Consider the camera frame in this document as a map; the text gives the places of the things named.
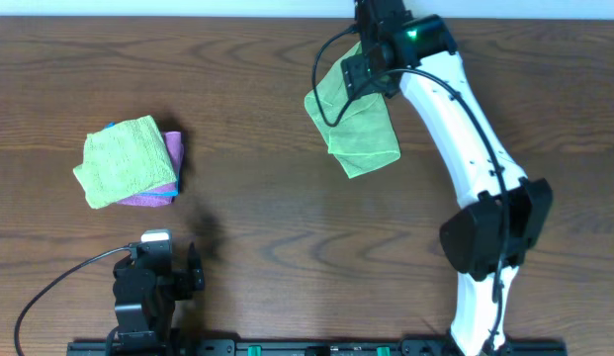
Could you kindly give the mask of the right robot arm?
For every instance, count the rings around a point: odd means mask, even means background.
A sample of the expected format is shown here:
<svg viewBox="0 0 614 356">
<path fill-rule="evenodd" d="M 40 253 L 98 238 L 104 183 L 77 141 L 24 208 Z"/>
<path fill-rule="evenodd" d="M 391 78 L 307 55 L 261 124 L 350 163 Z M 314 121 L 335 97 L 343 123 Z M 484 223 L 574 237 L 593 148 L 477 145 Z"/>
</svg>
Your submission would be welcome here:
<svg viewBox="0 0 614 356">
<path fill-rule="evenodd" d="M 380 15 L 362 6 L 351 29 L 362 52 L 343 64 L 349 99 L 402 94 L 426 125 L 454 186 L 460 209 L 439 230 L 458 273 L 448 353 L 516 353 L 503 331 L 505 309 L 551 208 L 549 183 L 529 180 L 501 144 L 439 16 L 414 19 L 405 10 Z"/>
</svg>

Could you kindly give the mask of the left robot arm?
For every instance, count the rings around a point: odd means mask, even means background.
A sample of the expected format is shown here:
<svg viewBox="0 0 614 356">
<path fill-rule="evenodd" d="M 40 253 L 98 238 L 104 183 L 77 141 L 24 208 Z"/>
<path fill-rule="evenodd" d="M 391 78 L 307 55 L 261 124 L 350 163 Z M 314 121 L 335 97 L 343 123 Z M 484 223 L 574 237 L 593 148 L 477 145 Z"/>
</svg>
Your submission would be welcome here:
<svg viewBox="0 0 614 356">
<path fill-rule="evenodd" d="M 172 244 L 135 242 L 117 262 L 115 314 L 118 326 L 105 341 L 107 355 L 175 355 L 178 342 L 172 316 L 178 301 L 205 289 L 202 260 L 190 244 L 183 269 L 172 267 Z"/>
</svg>

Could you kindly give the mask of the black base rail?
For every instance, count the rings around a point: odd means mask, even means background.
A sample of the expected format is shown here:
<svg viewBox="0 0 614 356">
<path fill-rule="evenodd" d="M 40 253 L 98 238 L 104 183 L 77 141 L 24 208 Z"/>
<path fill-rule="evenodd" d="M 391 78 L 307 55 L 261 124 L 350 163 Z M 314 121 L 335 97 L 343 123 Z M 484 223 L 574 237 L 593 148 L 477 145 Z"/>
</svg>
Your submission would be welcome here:
<svg viewBox="0 0 614 356">
<path fill-rule="evenodd" d="M 125 350 L 118 342 L 70 342 L 67 356 L 173 355 L 173 356 L 444 356 L 458 355 L 457 347 L 436 338 L 400 342 L 244 342 L 207 339 L 169 350 Z"/>
</svg>

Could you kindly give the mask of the folded blue cloth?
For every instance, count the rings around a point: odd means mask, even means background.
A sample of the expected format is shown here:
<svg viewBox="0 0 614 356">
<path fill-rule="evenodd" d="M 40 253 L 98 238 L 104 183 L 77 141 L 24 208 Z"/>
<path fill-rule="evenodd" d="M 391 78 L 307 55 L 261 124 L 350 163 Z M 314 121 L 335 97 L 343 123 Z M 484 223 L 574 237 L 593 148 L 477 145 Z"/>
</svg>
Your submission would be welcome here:
<svg viewBox="0 0 614 356">
<path fill-rule="evenodd" d="M 145 116 L 103 129 L 107 154 L 101 181 L 120 204 L 179 194 L 184 148 L 179 132 L 162 133 Z"/>
</svg>

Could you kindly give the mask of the green microfiber cloth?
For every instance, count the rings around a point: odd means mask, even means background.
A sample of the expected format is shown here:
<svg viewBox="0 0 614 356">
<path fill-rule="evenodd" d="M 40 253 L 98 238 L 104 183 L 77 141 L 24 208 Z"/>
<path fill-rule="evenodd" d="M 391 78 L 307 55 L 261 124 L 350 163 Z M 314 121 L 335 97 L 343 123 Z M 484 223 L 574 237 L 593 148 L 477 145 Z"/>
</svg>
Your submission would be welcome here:
<svg viewBox="0 0 614 356">
<path fill-rule="evenodd" d="M 327 152 L 352 179 L 383 168 L 400 159 L 400 148 L 385 100 L 380 94 L 361 97 L 334 121 L 347 102 L 341 62 L 337 60 L 305 96 L 305 109 L 327 145 Z"/>
</svg>

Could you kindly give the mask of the folded purple cloth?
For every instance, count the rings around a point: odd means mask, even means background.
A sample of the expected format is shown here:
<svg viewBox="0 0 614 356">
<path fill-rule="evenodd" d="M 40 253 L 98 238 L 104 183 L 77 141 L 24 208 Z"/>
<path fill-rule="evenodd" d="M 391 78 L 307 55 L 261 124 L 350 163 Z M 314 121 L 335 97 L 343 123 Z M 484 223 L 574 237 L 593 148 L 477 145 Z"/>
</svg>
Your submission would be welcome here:
<svg viewBox="0 0 614 356">
<path fill-rule="evenodd" d="M 173 183 L 168 183 L 149 191 L 141 192 L 118 201 L 118 205 L 157 208 L 173 203 L 179 195 L 180 171 L 184 158 L 184 145 L 180 132 L 162 133 L 168 155 L 176 176 Z"/>
</svg>

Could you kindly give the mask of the folded green cloth on stack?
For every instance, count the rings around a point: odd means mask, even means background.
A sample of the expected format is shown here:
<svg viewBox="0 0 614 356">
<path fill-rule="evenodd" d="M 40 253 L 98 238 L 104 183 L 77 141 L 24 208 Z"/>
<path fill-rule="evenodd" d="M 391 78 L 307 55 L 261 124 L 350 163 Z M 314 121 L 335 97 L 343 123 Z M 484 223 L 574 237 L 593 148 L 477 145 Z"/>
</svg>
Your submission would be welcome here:
<svg viewBox="0 0 614 356">
<path fill-rule="evenodd" d="M 87 134 L 83 161 L 73 173 L 95 210 L 176 181 L 166 143 L 151 116 Z"/>
</svg>

